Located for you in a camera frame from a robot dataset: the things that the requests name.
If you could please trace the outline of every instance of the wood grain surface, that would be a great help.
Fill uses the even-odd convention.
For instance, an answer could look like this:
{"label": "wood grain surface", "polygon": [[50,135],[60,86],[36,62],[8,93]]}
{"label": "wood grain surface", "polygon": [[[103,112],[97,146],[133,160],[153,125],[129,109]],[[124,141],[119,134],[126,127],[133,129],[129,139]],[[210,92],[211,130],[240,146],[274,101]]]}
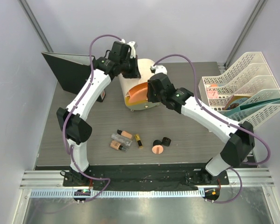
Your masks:
{"label": "wood grain surface", "polygon": [[[194,91],[193,72],[187,63],[164,63],[168,76],[176,88]],[[195,63],[198,80],[201,76],[219,75],[217,63]],[[40,146],[38,166],[69,165],[56,117],[59,107],[65,108],[75,95],[65,92],[57,84]],[[106,88],[103,103],[91,109],[88,124],[93,128],[87,142],[87,157],[91,165],[137,163],[207,162],[223,149],[223,143],[195,120],[168,110],[164,105],[131,112],[125,107],[118,78]],[[138,149],[134,141],[126,153],[110,148],[111,134],[117,129],[138,133],[144,147]],[[162,154],[152,152],[153,141],[168,137],[172,140]]]}

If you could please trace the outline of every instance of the aluminum frame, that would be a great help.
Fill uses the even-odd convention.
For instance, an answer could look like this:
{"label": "aluminum frame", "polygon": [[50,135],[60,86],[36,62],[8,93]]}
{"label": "aluminum frame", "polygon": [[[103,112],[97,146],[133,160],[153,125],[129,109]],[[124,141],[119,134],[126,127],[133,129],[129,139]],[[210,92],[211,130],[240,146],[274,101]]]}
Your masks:
{"label": "aluminum frame", "polygon": [[53,49],[48,41],[48,39],[46,38],[46,35],[44,34],[44,32],[42,31],[41,26],[39,25],[36,17],[34,16],[29,4],[27,3],[26,0],[18,0],[19,4],[22,6],[26,16],[28,17],[28,19],[31,22],[31,25],[33,26],[34,30],[36,31],[39,39],[41,40],[42,44],[44,45],[44,47],[46,48],[47,52],[53,52]]}
{"label": "aluminum frame", "polygon": [[[241,176],[243,187],[262,187],[273,221],[280,224],[280,205],[278,195],[268,168],[237,168]],[[229,185],[222,188],[239,187],[237,175],[232,170],[227,170]],[[28,202],[33,189],[80,189],[81,187],[64,187],[63,176],[60,170],[25,171],[21,181],[22,190],[18,207],[15,212],[13,224],[22,224],[28,208]],[[199,185],[200,188],[217,187],[217,185]]]}
{"label": "aluminum frame", "polygon": [[243,30],[241,31],[237,41],[235,42],[230,54],[228,55],[228,58],[226,59],[225,62],[225,68],[229,68],[229,65],[231,64],[235,54],[237,53],[239,47],[241,46],[243,40],[245,39],[245,37],[248,35],[251,27],[253,26],[256,18],[258,17],[259,13],[262,11],[262,9],[264,8],[265,4],[266,4],[267,0],[258,0],[258,2],[256,3],[254,9],[252,10],[252,13],[250,14],[246,24],[244,25]]}

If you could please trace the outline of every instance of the white wall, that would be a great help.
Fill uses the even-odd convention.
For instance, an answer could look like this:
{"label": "white wall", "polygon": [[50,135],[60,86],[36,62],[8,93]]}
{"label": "white wall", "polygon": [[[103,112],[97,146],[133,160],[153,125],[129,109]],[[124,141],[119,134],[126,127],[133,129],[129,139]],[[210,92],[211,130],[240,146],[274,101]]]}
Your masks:
{"label": "white wall", "polygon": [[[269,0],[260,13],[235,60],[247,51],[262,51],[280,86],[280,0]],[[269,167],[280,195],[280,112],[257,131],[272,149]],[[263,159],[266,150],[257,144],[257,153]]]}
{"label": "white wall", "polygon": [[0,224],[10,224],[56,86],[44,47],[16,0],[0,0]]}
{"label": "white wall", "polygon": [[[114,34],[137,41],[140,58],[180,53],[192,61],[225,62],[257,0],[27,2],[55,52],[88,54],[92,39]],[[94,55],[103,56],[112,41],[95,44]]]}

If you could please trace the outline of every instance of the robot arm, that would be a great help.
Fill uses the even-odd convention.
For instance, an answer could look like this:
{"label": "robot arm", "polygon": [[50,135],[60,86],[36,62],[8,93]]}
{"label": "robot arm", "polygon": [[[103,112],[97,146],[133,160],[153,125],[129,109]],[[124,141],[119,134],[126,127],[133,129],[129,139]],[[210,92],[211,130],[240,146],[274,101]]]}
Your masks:
{"label": "robot arm", "polygon": [[[68,144],[73,146],[73,156],[76,164],[82,171],[89,167],[86,149],[86,142],[92,132],[92,127],[86,123],[89,111],[100,93],[119,74],[122,74],[124,78],[141,77],[135,48],[136,42],[126,44],[125,40],[115,41],[107,58],[105,56],[99,59],[94,58],[95,70],[93,71],[92,82],[91,77],[89,77],[81,91],[66,109],[59,108],[57,110],[57,118],[62,130],[66,117],[75,108],[68,120],[65,133]],[[70,167],[79,173],[73,161],[71,161]]]}
{"label": "robot arm", "polygon": [[215,116],[228,122],[228,124],[222,123],[198,105],[192,92],[185,88],[175,89],[167,76],[167,70],[164,66],[153,66],[151,71],[154,75],[148,80],[147,99],[149,102],[162,102],[168,109],[175,110],[179,114],[198,121],[225,143],[222,152],[212,158],[205,166],[205,171],[210,177],[218,176],[229,167],[240,165],[253,149],[254,138],[243,131],[230,127],[228,124],[241,126],[251,132],[253,132],[253,126],[249,122],[239,124],[211,110],[200,101],[204,108],[208,108]]}

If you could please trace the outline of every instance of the black wire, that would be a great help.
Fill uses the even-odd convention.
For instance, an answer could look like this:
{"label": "black wire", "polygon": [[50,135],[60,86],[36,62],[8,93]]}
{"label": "black wire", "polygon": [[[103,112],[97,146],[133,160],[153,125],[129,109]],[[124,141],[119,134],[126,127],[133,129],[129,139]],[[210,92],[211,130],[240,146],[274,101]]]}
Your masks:
{"label": "black wire", "polygon": [[106,50],[104,57],[107,57],[107,52],[111,52],[110,50]]}

